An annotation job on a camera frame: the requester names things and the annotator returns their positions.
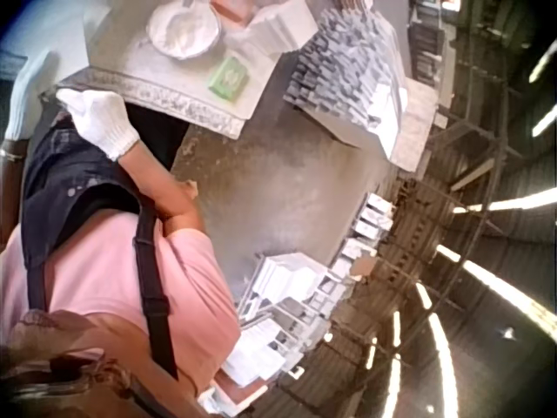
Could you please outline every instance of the box stack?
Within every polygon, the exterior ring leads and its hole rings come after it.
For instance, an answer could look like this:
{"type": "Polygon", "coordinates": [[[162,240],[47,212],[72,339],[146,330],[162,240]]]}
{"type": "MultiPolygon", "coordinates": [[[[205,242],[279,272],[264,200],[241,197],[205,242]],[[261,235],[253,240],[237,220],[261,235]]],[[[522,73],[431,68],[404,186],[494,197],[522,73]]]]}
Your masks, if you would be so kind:
{"type": "Polygon", "coordinates": [[[376,11],[326,10],[300,52],[285,100],[394,145],[407,92],[393,27],[376,11]]]}

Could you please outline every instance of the green soap bar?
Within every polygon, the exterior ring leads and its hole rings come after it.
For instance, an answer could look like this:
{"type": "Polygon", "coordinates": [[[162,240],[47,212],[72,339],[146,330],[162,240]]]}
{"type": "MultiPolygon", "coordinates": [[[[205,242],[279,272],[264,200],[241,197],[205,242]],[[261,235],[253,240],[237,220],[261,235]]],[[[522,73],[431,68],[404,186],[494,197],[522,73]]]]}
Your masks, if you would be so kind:
{"type": "Polygon", "coordinates": [[[209,81],[209,90],[225,100],[234,100],[247,81],[247,68],[235,57],[228,57],[209,81]]]}

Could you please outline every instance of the white glove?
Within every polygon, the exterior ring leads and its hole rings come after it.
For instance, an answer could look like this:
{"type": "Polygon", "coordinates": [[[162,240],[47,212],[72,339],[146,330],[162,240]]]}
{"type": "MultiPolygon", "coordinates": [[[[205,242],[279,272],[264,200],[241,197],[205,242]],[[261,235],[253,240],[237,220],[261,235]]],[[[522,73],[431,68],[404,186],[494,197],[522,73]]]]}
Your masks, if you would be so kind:
{"type": "Polygon", "coordinates": [[[124,100],[113,91],[57,91],[56,97],[71,114],[79,135],[116,161],[139,141],[128,119],[124,100]]]}
{"type": "Polygon", "coordinates": [[[43,105],[38,98],[40,81],[48,67],[55,62],[55,56],[43,51],[30,57],[19,71],[11,91],[10,119],[4,137],[16,141],[30,139],[43,113],[43,105]]]}

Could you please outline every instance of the wrist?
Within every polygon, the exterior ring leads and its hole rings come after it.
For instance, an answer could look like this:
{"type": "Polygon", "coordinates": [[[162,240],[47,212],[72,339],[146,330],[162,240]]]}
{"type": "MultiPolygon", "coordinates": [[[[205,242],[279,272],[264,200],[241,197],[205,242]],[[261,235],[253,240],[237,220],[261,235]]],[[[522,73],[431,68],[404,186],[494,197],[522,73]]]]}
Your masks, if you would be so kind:
{"type": "Polygon", "coordinates": [[[100,146],[112,161],[122,158],[138,142],[139,134],[133,126],[117,127],[106,137],[100,146]]]}

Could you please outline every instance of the package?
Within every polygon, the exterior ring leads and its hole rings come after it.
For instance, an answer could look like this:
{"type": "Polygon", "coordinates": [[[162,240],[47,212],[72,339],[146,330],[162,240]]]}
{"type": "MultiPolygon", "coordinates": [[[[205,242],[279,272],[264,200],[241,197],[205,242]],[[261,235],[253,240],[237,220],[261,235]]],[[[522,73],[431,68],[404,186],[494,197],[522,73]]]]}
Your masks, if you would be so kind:
{"type": "Polygon", "coordinates": [[[253,17],[253,0],[211,0],[211,5],[218,14],[236,24],[246,26],[253,17]]]}

